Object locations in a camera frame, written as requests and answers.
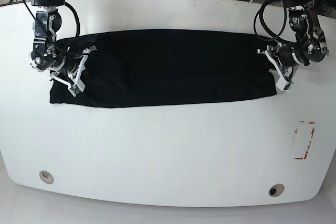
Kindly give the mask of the right table grommet hole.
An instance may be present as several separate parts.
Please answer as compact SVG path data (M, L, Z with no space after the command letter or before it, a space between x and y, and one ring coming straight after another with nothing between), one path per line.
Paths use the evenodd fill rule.
M284 189L283 184L275 184L269 189L268 194L270 197L278 197L284 192Z

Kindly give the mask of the black t-shirt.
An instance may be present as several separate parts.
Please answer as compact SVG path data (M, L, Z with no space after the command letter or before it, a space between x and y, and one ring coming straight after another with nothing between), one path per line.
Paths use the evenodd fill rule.
M56 81L50 103L94 108L253 100L276 95L270 64L257 53L267 44L252 34L206 30L112 31L66 38L61 48L95 46L72 95Z

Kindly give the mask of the left table grommet hole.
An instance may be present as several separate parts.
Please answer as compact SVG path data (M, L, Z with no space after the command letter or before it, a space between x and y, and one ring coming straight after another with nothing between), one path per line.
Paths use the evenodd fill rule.
M54 177L52 176L52 174L45 170L39 172L39 177L46 184L50 185L54 182Z

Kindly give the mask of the red tape rectangle marking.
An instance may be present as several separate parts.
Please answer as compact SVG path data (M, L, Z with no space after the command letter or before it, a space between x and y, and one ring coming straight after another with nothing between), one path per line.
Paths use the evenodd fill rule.
M304 160L308 156L313 140L316 123L314 121L299 121L295 129L291 155L295 160Z

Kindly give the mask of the table grommet hole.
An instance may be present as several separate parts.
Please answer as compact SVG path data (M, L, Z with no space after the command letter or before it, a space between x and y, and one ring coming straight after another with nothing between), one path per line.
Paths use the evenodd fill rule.
M268 194L270 197L278 197L284 192L284 189L283 184L275 184L269 189Z
M52 174L45 170L39 172L39 177L46 184L50 185L54 182L54 177L52 176Z

